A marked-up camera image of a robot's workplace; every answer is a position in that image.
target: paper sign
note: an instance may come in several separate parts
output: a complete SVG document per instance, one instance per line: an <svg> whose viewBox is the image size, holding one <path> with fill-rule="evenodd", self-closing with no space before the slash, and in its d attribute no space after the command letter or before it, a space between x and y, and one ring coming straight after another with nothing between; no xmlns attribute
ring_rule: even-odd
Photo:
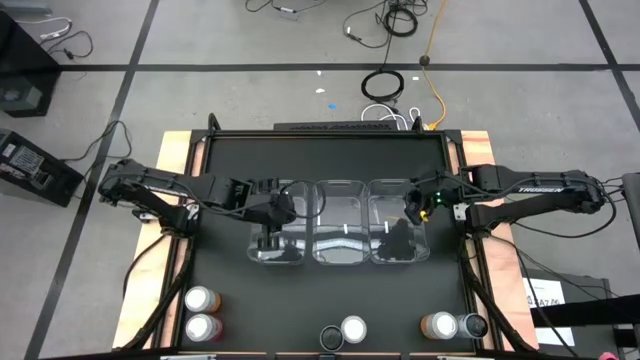
<svg viewBox="0 0 640 360"><path fill-rule="evenodd" d="M536 304L531 294L529 282L525 278L523 278L522 281L524 281L524 288L527 291L527 302L529 303L529 308L535 308ZM538 298L538 303L541 307L564 304L562 284L560 284L559 281L531 279L531 284L533 285L536 297ZM556 330L569 346L576 345L573 341L571 328L556 328ZM549 328L536 328L536 337L540 344L562 345L560 339L558 339L556 334L553 333L553 330Z"/></svg>

